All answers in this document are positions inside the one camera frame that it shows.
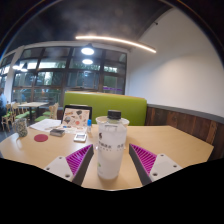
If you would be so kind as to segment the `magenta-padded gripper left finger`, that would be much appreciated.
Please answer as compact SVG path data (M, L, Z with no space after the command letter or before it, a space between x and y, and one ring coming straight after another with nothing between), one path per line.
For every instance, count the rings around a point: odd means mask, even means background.
M45 170L76 185L81 185L93 155L93 145L90 144L66 157L58 156L45 167Z

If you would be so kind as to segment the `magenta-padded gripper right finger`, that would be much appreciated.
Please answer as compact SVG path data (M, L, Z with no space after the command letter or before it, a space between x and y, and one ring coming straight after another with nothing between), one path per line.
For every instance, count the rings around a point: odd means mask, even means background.
M134 144L129 145L129 154L143 185L152 183L182 169L167 155L156 155Z

